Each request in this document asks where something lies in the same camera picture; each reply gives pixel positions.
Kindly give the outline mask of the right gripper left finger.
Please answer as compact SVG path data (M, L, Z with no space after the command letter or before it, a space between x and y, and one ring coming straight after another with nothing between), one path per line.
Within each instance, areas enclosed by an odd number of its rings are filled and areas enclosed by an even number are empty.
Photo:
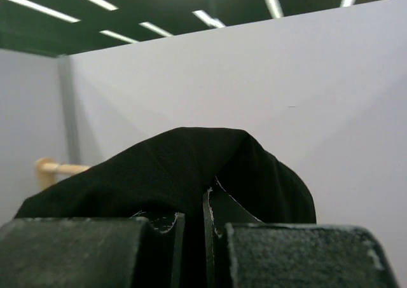
M20 218L1 227L2 287L179 287L185 217Z

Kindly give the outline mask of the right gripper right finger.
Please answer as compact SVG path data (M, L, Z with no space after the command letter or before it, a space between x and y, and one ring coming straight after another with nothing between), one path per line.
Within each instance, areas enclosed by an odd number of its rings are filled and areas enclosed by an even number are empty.
M357 226L267 224L224 189L203 196L209 287L397 287L378 240Z

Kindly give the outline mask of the black trousers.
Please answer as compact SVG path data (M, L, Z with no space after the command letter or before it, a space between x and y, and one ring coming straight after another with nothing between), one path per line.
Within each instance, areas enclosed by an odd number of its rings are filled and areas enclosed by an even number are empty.
M16 216L131 217L181 212L186 217L186 287L205 287L203 196L212 181L266 223L313 224L305 183L248 132L175 128L27 198Z

